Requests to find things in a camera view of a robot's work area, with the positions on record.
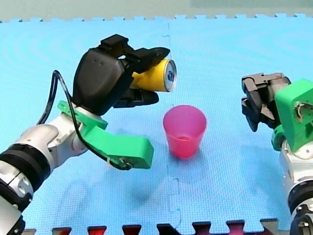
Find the green plastic part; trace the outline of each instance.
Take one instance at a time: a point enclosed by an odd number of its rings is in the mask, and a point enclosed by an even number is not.
[[[297,109],[300,104],[313,107],[313,82],[301,79],[291,83],[276,93],[275,101],[282,127],[276,129],[276,137],[272,138],[273,144],[279,143],[278,140],[285,137],[291,150],[295,152],[313,140],[312,109],[301,109],[301,118]]]
[[[280,151],[282,143],[285,139],[284,129],[282,125],[279,125],[275,128],[272,134],[272,145],[274,150]]]
[[[58,108],[71,116],[69,105],[60,101]],[[74,110],[76,119],[84,124],[83,139],[107,160],[124,167],[126,163],[133,168],[151,168],[154,149],[147,138],[137,136],[112,135],[105,131],[108,123],[93,119]]]

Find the pink plastic cup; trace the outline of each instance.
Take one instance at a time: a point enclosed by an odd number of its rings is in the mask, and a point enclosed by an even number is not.
[[[179,105],[165,114],[163,127],[170,152],[178,158],[186,159],[199,149],[206,129],[206,117],[193,106]]]

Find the black cable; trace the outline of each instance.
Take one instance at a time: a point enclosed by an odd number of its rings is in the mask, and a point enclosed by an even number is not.
[[[84,139],[83,137],[81,136],[80,134],[80,131],[78,129],[78,124],[77,124],[77,120],[76,120],[76,116],[75,116],[75,112],[74,112],[74,108],[73,108],[73,105],[72,105],[72,97],[71,95],[69,94],[68,92],[68,89],[67,89],[67,86],[64,82],[64,79],[62,78],[61,74],[59,71],[55,70],[53,71],[53,74],[52,74],[52,81],[51,81],[51,87],[50,87],[50,94],[49,94],[49,98],[48,98],[48,102],[47,102],[47,106],[46,106],[46,109],[45,109],[45,112],[43,114],[43,116],[40,118],[39,120],[39,124],[42,124],[46,121],[46,119],[48,118],[50,112],[51,112],[51,109],[52,109],[52,106],[53,106],[53,102],[54,102],[54,99],[55,99],[55,95],[56,95],[56,90],[57,90],[57,83],[58,81],[61,83],[62,85],[62,88],[63,88],[63,91],[67,97],[67,102],[68,102],[68,105],[69,105],[69,109],[70,109],[70,114],[71,114],[71,117],[73,119],[73,124],[74,124],[74,128],[75,128],[75,131],[76,131],[76,134],[79,138],[79,140],[86,146],[86,148],[88,150],[90,150],[93,154],[95,154],[96,156],[102,158],[103,160],[105,160],[106,162],[108,161],[108,158],[101,155],[100,153],[98,153],[96,150],[93,149],[92,146],[90,146]],[[132,168],[132,166],[130,164],[126,164],[125,167],[120,167],[119,165],[116,165],[115,163],[111,162],[111,160],[109,161],[109,164],[111,164],[113,167],[119,169],[119,170],[130,170]]]
[[[47,119],[51,113],[51,109],[53,106],[55,95],[57,93],[57,89],[58,89],[58,80],[52,78],[48,102],[47,102],[47,105],[45,107],[45,111],[44,111],[43,115],[41,116],[41,118],[37,122],[37,125],[44,124],[47,121]]]

